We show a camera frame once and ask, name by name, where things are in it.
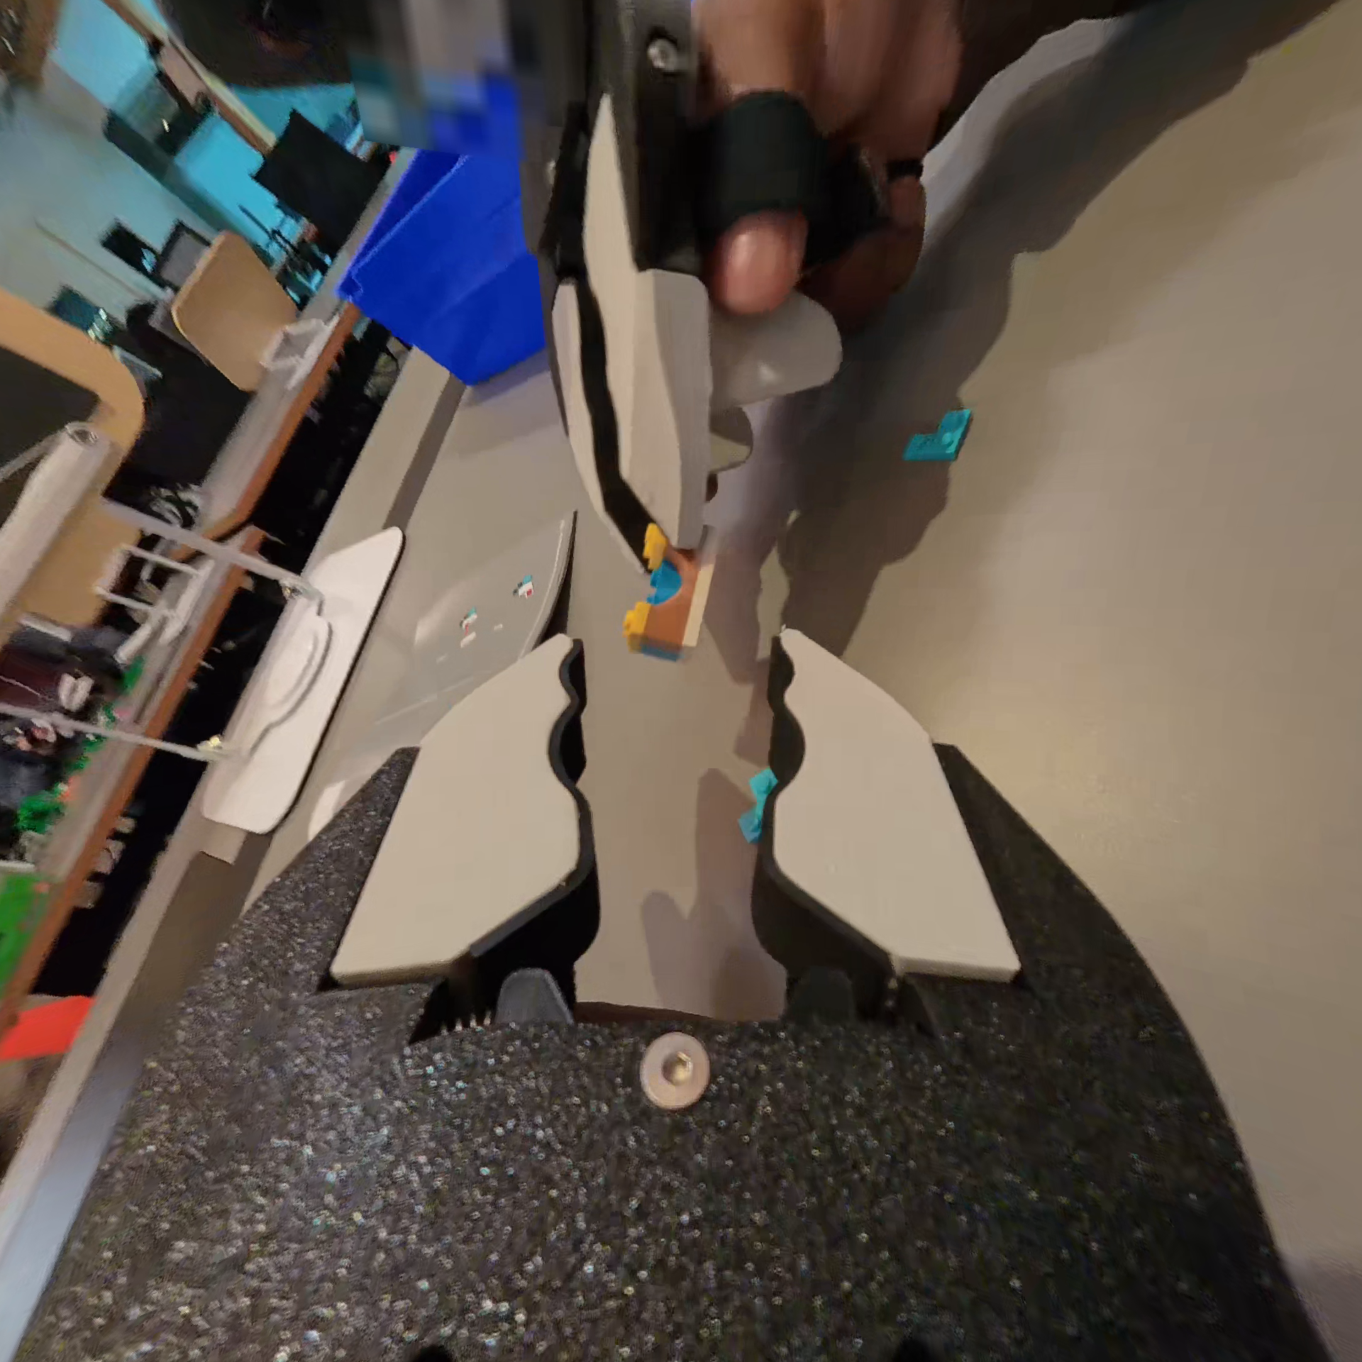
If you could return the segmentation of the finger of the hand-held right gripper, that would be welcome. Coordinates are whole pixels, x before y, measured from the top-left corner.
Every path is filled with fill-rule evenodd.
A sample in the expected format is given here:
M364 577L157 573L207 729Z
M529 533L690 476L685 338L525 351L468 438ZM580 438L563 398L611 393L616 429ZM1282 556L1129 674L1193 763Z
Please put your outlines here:
M711 457L709 302L700 279L633 260L609 93L592 125L582 237L622 482L673 546L694 550Z
M558 283L552 342L563 427L588 503L632 567L643 569L651 516L622 478L620 431L607 383L605 328L588 283Z

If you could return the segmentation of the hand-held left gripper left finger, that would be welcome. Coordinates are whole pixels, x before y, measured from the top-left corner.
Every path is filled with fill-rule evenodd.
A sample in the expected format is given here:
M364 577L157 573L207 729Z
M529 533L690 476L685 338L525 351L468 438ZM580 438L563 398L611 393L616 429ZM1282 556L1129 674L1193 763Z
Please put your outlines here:
M339 937L338 985L484 964L594 875L580 639L552 636L421 740Z

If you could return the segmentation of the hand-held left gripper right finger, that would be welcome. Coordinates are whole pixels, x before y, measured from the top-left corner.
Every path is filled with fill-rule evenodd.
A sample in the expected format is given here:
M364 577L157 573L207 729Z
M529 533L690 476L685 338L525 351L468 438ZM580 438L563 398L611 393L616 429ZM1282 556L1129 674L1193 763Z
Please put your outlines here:
M1011 983L1020 960L927 730L795 628L772 641L759 937L789 979Z

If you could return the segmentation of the blue plastic bin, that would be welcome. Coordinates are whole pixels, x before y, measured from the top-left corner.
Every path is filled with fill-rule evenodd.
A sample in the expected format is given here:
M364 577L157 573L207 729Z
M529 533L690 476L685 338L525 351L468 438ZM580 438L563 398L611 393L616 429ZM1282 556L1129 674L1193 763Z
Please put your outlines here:
M465 385L546 345L537 258L520 195L520 108L508 78L478 108L434 116L336 292Z

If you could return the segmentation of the nougat arch brick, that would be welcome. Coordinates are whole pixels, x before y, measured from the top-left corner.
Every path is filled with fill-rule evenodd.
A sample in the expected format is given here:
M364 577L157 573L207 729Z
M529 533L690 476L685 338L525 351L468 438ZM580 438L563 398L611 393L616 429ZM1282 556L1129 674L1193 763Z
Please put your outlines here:
M692 626L692 618L704 618L704 571L696 554L671 554L651 573L639 645L645 655L681 658L694 647L698 624Z

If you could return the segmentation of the wood-edged grey desk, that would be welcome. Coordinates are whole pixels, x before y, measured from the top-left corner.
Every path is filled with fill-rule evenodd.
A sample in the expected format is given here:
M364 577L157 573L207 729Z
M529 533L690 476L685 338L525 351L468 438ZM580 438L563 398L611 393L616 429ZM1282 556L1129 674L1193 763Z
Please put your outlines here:
M117 732L93 729L102 744L72 778L36 865L2 865L2 1030L21 1015L152 757L169 753L167 732L209 653L222 594L218 588L207 615L191 624L188 643L144 662L135 687L114 708Z
M353 304L341 302L328 317L326 343L311 368L296 379L281 372L265 374L199 490L201 533L224 539L246 526L303 417L332 383L332 372L362 321Z

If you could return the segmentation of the person's right hand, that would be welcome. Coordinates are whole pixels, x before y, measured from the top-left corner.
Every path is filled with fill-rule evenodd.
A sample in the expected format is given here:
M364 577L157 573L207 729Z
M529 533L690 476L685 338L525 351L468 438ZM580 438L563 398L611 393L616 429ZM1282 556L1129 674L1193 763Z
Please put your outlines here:
M759 91L797 97L823 137L865 152L886 195L882 226L812 273L798 214L736 222L707 252L711 298L730 313L762 315L798 290L844 334L859 332L920 260L926 188L891 169L926 159L962 72L952 4L698 2L692 13L713 108Z

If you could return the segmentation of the grey instruction booklet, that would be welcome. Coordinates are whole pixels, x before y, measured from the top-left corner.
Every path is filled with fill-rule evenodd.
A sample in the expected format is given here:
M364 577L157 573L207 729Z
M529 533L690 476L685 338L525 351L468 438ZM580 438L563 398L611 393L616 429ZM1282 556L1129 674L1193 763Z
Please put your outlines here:
M419 618L406 670L370 732L394 751L567 624L577 512L548 520L467 573Z

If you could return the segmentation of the small clear acrylic stand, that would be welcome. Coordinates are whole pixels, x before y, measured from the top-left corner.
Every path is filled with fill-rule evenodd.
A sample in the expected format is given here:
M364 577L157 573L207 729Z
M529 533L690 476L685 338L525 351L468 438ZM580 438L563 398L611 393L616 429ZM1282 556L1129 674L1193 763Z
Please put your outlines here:
M286 389L296 389L326 349L334 321L298 319L281 328L262 355L264 376L277 376Z

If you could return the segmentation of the black monitor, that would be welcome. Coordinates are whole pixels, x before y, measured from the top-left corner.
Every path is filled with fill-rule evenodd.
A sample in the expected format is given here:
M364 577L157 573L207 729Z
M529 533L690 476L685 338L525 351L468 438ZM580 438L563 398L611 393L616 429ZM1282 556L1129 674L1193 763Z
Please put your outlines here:
M317 247L334 258L360 222L389 165L385 148L370 159L358 158L301 112L290 110L252 180L311 226Z

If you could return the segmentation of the light wooden chair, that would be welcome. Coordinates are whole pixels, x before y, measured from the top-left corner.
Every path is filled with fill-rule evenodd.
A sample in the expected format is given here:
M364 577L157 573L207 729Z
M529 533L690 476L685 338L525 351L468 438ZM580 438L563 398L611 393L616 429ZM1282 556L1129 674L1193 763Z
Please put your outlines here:
M173 324L186 343L245 395L258 391L265 359L298 315L294 298L231 232L210 243L171 300Z

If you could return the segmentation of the small white stand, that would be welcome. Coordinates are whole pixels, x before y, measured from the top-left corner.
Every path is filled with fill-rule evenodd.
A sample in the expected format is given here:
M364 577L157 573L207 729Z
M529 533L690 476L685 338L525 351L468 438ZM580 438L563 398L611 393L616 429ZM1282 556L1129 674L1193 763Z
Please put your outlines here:
M191 624L199 624L222 588L220 618L207 636L209 649L216 647L229 636L233 617L254 584L254 573L241 563L222 563L205 554L180 562L173 550L161 539L117 546L93 582L97 603L106 609L100 649L123 670L188 643Z

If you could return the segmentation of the cluster of green toy bricks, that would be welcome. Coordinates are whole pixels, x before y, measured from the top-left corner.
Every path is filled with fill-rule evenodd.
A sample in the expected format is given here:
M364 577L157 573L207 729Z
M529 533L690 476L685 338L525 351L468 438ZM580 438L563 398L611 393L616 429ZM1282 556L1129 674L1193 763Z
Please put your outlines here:
M21 628L2 645L2 979L80 863L117 765L104 732L127 719L144 662L112 628Z

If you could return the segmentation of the red plastic piece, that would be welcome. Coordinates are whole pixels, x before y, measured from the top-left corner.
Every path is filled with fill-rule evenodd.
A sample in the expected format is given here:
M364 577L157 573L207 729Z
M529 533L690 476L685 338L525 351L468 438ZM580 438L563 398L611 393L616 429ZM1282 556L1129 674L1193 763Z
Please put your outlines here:
M62 996L25 1009L2 1036L2 1064L66 1055L91 1007L91 996Z

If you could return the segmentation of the black wood-framed panel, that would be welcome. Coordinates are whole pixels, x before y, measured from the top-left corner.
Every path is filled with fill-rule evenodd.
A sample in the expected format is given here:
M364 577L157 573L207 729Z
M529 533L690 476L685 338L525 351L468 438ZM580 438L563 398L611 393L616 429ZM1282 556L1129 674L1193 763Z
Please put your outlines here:
M70 323L2 290L2 467L78 421L116 446L110 480L144 431L133 372Z

